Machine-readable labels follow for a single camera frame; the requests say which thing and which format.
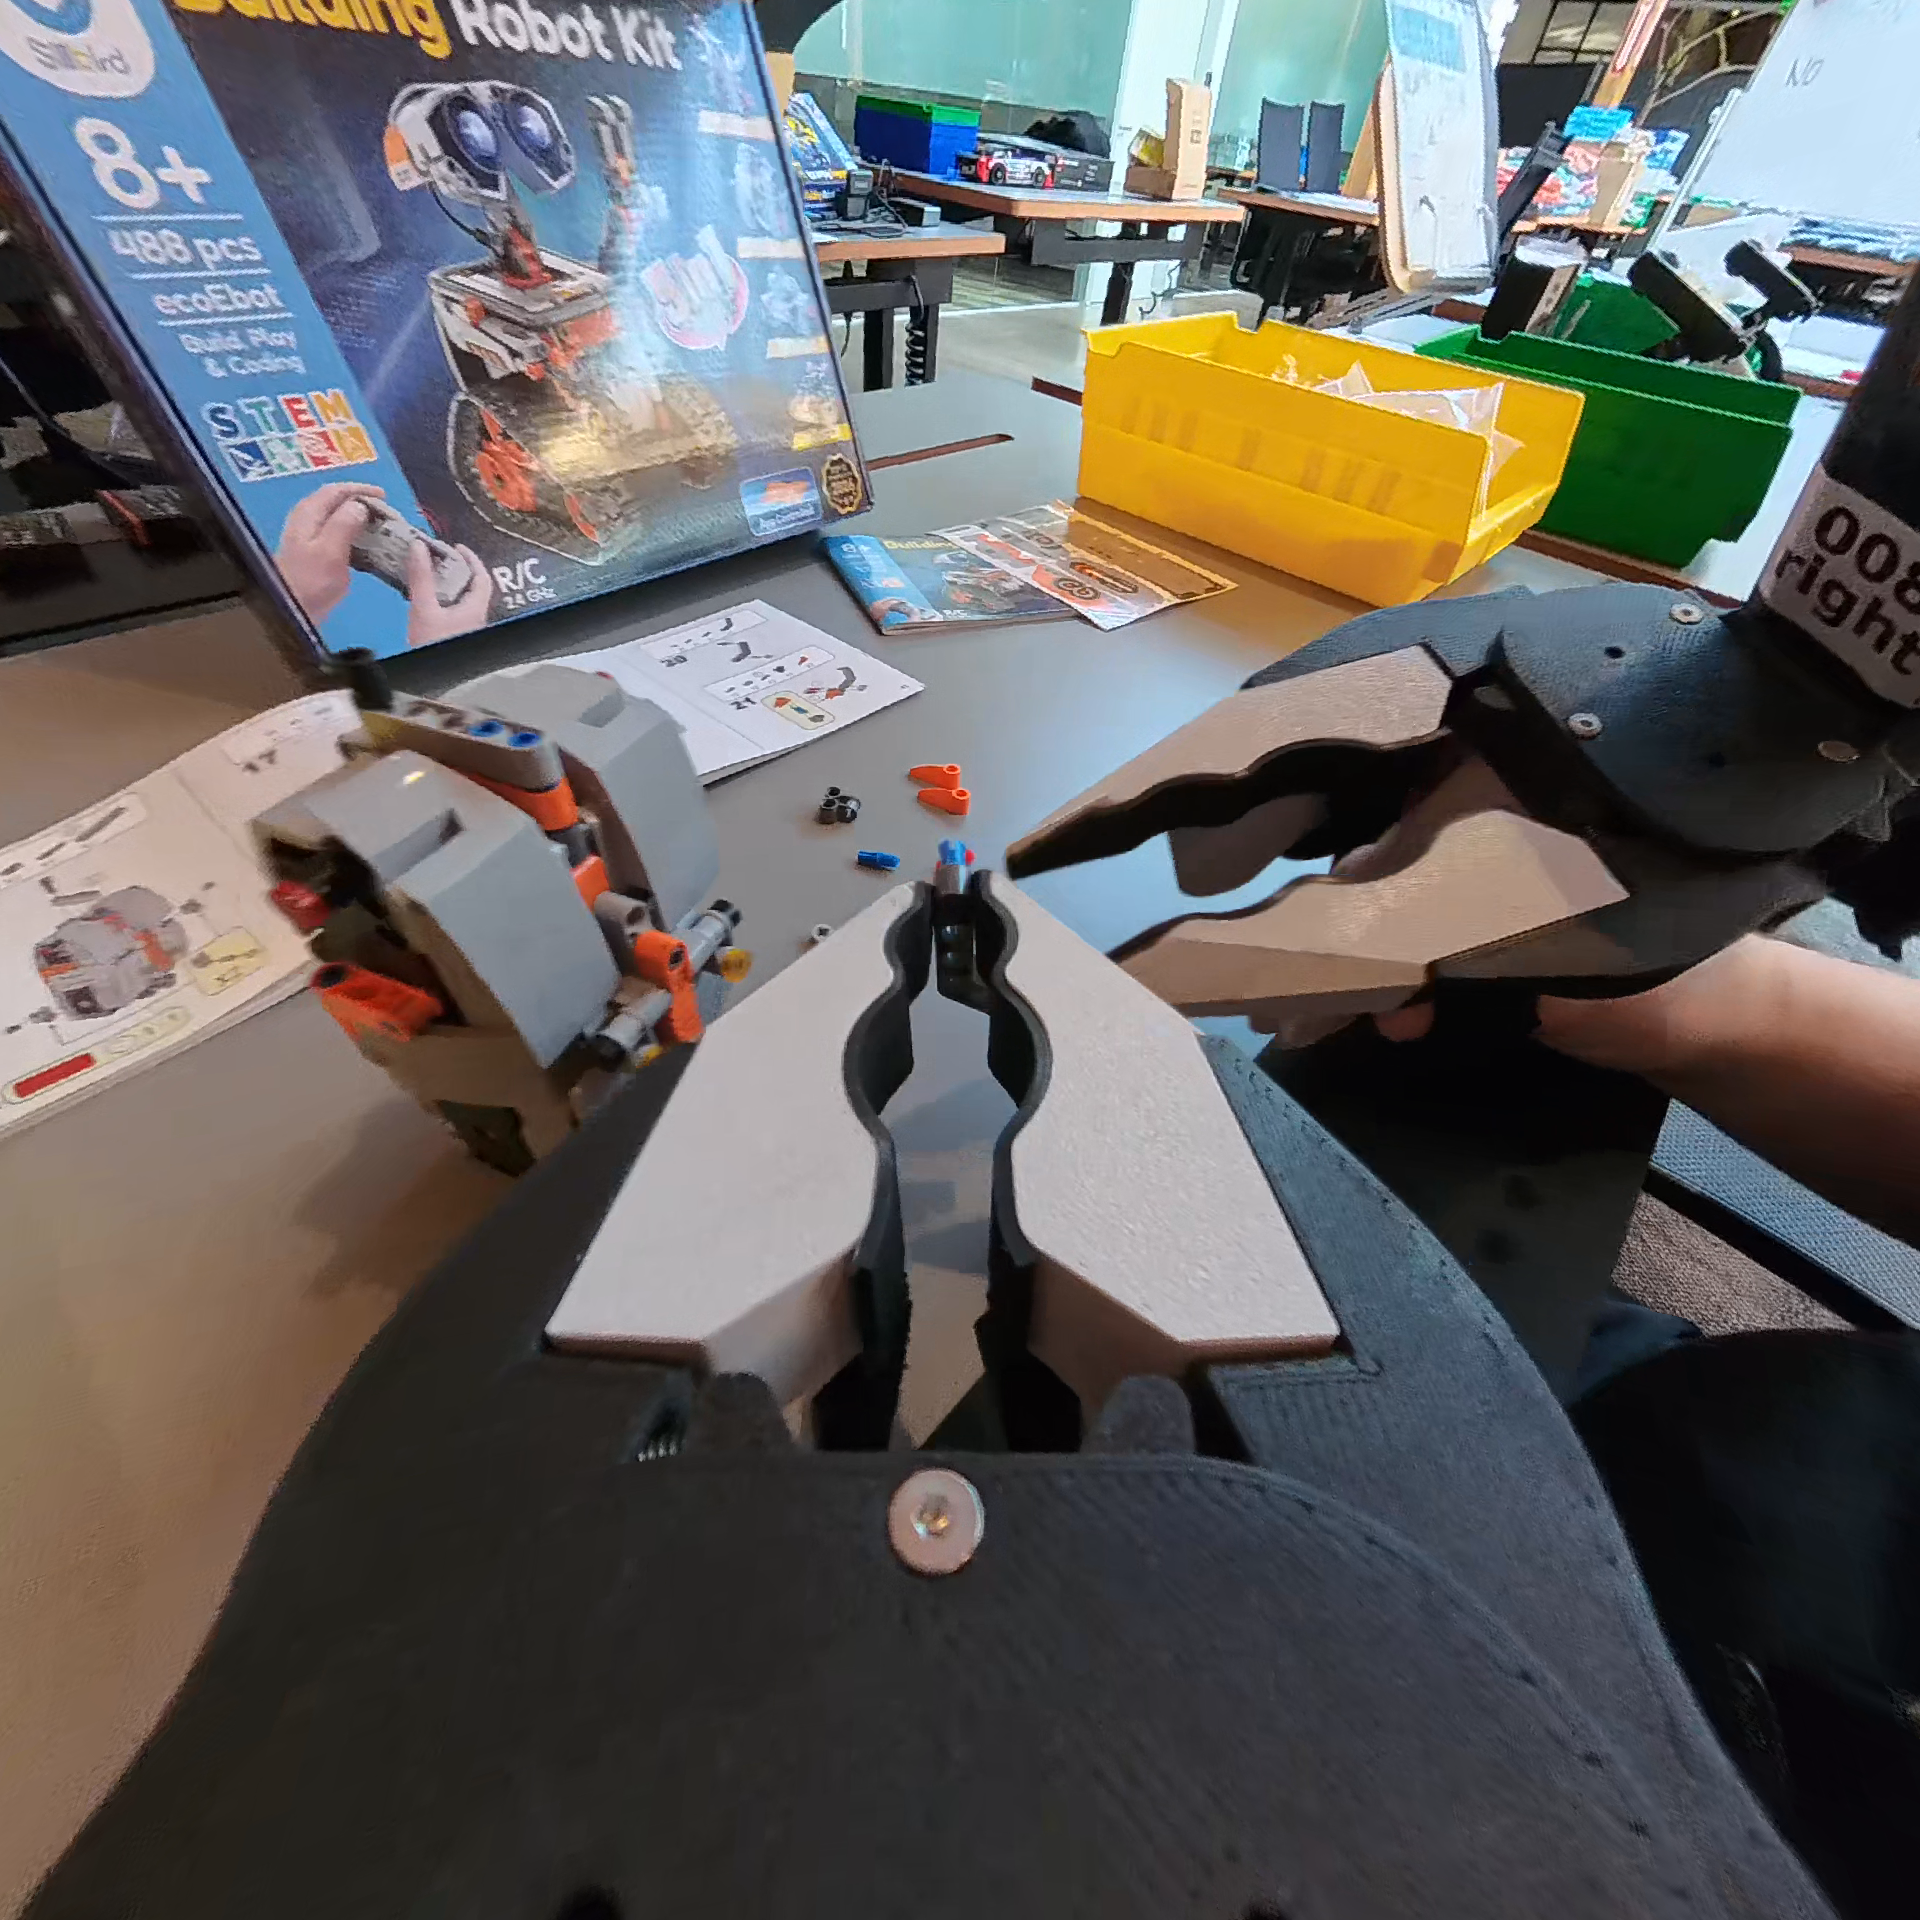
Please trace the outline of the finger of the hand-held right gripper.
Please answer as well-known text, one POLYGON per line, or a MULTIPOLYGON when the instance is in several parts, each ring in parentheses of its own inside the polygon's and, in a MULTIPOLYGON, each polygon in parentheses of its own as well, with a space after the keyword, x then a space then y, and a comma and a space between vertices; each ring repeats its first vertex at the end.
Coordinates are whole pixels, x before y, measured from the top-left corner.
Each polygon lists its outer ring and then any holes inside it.
POLYGON ((1505 811, 1505 786, 1449 726, 1454 675, 1427 644, 1236 690, 1009 845, 1018 881, 1166 838, 1186 898, 1278 860, 1384 845, 1412 858, 1446 825, 1505 811))
POLYGON ((1188 1018, 1323 1040, 1410 1005, 1454 962, 1532 945, 1626 898, 1587 838, 1523 814, 1471 758, 1328 876, 1152 929, 1111 960, 1188 1018))

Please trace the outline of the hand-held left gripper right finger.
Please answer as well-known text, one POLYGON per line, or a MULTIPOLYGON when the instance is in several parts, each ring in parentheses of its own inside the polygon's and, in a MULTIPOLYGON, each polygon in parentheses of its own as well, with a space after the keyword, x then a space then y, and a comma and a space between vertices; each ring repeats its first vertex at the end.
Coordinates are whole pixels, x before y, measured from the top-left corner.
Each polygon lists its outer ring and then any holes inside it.
POLYGON ((992 1153, 980 1398, 1009 1449, 1080 1449, 1134 1379, 1328 1361, 1339 1324, 1207 1038, 999 873, 970 995, 1014 1100, 992 1153))

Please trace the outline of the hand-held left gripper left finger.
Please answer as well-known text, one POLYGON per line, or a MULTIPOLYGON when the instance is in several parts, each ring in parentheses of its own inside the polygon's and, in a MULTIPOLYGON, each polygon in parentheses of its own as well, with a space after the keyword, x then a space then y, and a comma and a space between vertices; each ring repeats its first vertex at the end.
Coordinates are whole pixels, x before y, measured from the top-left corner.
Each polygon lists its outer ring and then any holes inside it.
POLYGON ((931 888, 894 888, 726 1012, 552 1312, 562 1353, 755 1377, 827 1449, 896 1436, 910 1292, 883 1112, 915 1067, 931 888))

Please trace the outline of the grey angled beam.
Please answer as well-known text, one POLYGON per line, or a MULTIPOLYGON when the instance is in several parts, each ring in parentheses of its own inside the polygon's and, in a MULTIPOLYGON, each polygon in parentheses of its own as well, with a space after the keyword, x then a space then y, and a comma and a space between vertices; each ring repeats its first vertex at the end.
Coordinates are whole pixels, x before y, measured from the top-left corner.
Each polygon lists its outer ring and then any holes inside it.
POLYGON ((935 858, 931 900, 935 980, 948 1002, 986 1010, 986 989, 976 971, 975 850, 967 841, 947 836, 935 858))

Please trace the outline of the grey orange brick robot model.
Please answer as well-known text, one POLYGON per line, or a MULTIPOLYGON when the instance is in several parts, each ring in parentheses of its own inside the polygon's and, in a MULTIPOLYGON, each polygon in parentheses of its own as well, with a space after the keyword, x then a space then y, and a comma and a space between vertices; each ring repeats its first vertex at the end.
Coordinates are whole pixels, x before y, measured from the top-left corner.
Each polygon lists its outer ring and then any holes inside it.
POLYGON ((522 1174, 752 970, 680 722, 602 669, 444 696, 335 659, 342 765, 255 816, 271 898, 348 1040, 486 1166, 522 1174))

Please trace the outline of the person's right forearm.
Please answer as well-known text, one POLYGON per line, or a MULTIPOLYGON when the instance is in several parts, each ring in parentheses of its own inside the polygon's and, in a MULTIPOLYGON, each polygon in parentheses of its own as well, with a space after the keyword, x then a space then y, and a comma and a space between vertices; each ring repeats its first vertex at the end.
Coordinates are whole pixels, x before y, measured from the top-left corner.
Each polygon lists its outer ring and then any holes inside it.
POLYGON ((1648 1080, 1807 1185, 1915 1174, 1912 976, 1747 937, 1648 993, 1540 996, 1537 1034, 1648 1080))

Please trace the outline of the grey desk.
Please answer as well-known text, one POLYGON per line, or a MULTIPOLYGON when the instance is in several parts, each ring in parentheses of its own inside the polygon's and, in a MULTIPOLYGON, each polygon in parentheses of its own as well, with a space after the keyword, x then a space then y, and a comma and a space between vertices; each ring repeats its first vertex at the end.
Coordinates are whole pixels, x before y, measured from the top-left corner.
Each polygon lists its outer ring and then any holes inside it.
MULTIPOLYGON (((990 374, 856 397, 875 534, 919 534, 1067 497, 1074 408, 990 374)), ((927 873, 910 762, 961 762, 980 865, 1270 664, 1360 605, 1119 517, 1236 588, 1119 633, 1078 621, 927 633, 898 646, 923 692, 840 738, 711 789, 721 897, 743 908, 756 993, 815 923, 883 892, 827 785, 867 802, 860 845, 927 873)), ((769 547, 592 609, 528 618, 391 667, 424 690, 767 602, 875 642, 807 541, 769 547)), ((241 598, 4 656, 4 845, 303 690, 241 598)), ((902 1144, 915 1438, 978 1371, 990 1126, 1007 1100, 986 1025, 929 993, 902 1144)), ((396 1306, 514 1185, 391 1089, 308 998, 4 1138, 2 1900, 17 1915, 155 1726, 201 1651, 262 1510, 396 1306)))

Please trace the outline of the wooden office desk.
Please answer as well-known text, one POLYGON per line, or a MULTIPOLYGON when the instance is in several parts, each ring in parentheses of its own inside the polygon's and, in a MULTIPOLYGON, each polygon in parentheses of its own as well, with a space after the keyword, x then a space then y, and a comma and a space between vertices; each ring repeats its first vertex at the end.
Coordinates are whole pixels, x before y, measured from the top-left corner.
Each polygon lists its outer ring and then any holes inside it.
POLYGON ((1231 200, 1144 200, 1131 194, 1081 194, 1007 182, 967 182, 913 172, 891 172, 910 200, 929 201, 955 220, 990 220, 1031 268, 1067 270, 1107 266, 1098 322, 1122 324, 1137 307, 1137 268, 1200 259, 1211 232, 1244 225, 1244 208, 1231 200))

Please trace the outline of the person's right hand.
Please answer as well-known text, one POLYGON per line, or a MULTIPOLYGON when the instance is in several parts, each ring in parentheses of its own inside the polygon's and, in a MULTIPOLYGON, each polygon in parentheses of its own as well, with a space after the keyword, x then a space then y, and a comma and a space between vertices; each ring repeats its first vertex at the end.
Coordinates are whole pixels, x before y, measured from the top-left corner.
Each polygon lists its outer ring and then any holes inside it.
POLYGON ((1540 995, 1529 982, 1440 980, 1407 1004, 1375 1005, 1289 1002, 1278 1012, 1248 1016, 1248 1025, 1282 1050, 1308 1050, 1360 1028, 1390 1043, 1420 1043, 1434 1034, 1475 1045, 1529 1038, 1540 1021, 1540 995))

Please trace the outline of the orange sticker sheet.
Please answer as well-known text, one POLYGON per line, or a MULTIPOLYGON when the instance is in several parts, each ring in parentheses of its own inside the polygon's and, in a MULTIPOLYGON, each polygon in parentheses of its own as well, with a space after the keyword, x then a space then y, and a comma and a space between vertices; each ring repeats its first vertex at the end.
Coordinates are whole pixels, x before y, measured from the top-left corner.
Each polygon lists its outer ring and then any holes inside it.
POLYGON ((1232 579, 1127 534, 1063 498, 962 522, 943 534, 1105 633, 1236 588, 1232 579))

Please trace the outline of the yellow plastic bin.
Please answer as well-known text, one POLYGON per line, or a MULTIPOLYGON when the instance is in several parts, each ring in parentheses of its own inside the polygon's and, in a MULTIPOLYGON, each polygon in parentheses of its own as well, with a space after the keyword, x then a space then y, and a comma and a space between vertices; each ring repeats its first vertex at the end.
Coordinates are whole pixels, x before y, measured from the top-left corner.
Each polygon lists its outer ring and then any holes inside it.
POLYGON ((1425 602, 1535 528, 1564 481, 1583 395, 1395 342, 1231 313, 1088 333, 1078 489, 1370 609, 1425 602), (1380 389, 1505 384, 1484 438, 1271 379, 1360 362, 1380 389))

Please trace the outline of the green plastic bin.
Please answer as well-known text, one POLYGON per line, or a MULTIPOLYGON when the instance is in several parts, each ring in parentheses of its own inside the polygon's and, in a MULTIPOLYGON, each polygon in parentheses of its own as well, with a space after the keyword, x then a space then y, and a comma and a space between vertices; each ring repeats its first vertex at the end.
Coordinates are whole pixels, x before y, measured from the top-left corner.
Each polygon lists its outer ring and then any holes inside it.
POLYGON ((1539 528, 1681 570, 1756 518, 1801 393, 1650 355, 1676 341, 1679 324, 1648 299, 1580 277, 1548 331, 1456 326, 1416 353, 1580 393, 1568 466, 1539 528))

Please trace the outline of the clear plastic bags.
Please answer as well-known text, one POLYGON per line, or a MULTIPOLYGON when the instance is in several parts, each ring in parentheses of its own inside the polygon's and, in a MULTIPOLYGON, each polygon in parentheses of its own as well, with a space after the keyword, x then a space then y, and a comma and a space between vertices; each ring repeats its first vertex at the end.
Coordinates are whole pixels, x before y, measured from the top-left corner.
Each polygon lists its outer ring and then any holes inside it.
POLYGON ((1393 417, 1475 435, 1495 452, 1495 464, 1505 461, 1518 445, 1499 426, 1503 381, 1494 387, 1380 389, 1360 362, 1350 364, 1338 374, 1308 377, 1306 364, 1294 353, 1287 353, 1280 358, 1278 373, 1270 377, 1304 393, 1321 393, 1393 417))

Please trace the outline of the closed blue booklet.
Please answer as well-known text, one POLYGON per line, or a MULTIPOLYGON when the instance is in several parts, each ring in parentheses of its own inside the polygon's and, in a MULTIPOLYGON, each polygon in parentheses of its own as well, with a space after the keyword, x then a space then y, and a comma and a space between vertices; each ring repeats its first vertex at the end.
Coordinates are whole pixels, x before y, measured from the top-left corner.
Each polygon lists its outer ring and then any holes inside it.
POLYGON ((1063 605, 947 534, 826 534, 820 553, 878 633, 1057 618, 1063 605))

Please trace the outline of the black devices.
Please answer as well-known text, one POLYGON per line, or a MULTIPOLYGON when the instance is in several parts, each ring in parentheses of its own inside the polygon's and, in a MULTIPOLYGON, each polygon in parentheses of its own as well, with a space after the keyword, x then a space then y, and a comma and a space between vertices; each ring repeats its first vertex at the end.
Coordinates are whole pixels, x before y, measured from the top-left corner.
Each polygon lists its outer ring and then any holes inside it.
POLYGON ((1480 336, 1503 342, 1529 333, 1607 353, 1627 353, 1734 377, 1786 381, 1774 322, 1811 320, 1818 298, 1774 253, 1736 242, 1722 268, 1761 305, 1728 305, 1674 251, 1636 256, 1626 277, 1551 264, 1545 246, 1515 251, 1480 317, 1480 336))

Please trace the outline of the white easel board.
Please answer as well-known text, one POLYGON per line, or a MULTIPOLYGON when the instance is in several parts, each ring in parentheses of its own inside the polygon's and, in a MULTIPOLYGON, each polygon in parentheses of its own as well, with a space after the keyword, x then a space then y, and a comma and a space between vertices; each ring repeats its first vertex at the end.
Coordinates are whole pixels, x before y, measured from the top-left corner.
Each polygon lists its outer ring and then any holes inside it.
POLYGON ((1481 6, 1387 2, 1377 86, 1378 242, 1400 298, 1497 275, 1497 81, 1481 6))

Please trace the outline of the whiteboard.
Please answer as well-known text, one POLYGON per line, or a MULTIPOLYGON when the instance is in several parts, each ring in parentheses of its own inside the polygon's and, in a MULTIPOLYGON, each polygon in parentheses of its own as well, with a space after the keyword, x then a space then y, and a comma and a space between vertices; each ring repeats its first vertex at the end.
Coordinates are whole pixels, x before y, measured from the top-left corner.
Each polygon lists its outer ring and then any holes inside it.
POLYGON ((1696 194, 1919 226, 1919 4, 1792 6, 1727 114, 1696 194))

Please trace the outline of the open white instruction booklet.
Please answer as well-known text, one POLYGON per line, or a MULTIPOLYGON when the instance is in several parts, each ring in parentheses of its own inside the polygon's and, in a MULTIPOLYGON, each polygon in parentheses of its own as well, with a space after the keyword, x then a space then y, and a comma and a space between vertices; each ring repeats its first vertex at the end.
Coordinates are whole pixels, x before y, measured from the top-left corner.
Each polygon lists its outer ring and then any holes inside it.
MULTIPOLYGON (((666 709, 704 797, 718 777, 921 690, 761 602, 540 664, 602 669, 666 709)), ((355 721, 350 690, 283 705, 4 849, 7 1134, 289 993, 321 1005, 313 956, 271 898, 252 824, 335 772, 355 721)))

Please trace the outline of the person's black shirt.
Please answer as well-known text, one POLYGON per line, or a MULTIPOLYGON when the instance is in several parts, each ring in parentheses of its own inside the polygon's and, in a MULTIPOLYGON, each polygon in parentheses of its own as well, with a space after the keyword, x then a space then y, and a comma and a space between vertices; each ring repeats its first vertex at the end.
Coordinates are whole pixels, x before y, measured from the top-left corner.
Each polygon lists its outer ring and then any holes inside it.
POLYGON ((1919 1336, 1601 1309, 1568 1406, 1676 1660, 1840 1915, 1919 1915, 1919 1336))

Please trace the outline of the blue green crate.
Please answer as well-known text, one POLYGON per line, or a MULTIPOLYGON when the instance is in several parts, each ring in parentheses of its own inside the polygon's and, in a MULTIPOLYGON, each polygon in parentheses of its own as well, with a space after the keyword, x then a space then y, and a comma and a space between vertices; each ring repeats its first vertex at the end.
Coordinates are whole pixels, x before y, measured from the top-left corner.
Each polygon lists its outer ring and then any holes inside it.
POLYGON ((856 96, 856 148, 873 163, 934 178, 959 178, 976 150, 980 110, 862 90, 856 96))

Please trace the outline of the blue robot kit box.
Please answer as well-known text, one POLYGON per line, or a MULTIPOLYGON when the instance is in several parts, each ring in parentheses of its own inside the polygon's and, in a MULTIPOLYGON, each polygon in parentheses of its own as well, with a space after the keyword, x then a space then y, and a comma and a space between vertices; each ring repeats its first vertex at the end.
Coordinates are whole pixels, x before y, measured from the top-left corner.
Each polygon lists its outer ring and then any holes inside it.
POLYGON ((4 157, 305 646, 873 502, 752 4, 10 2, 4 157))

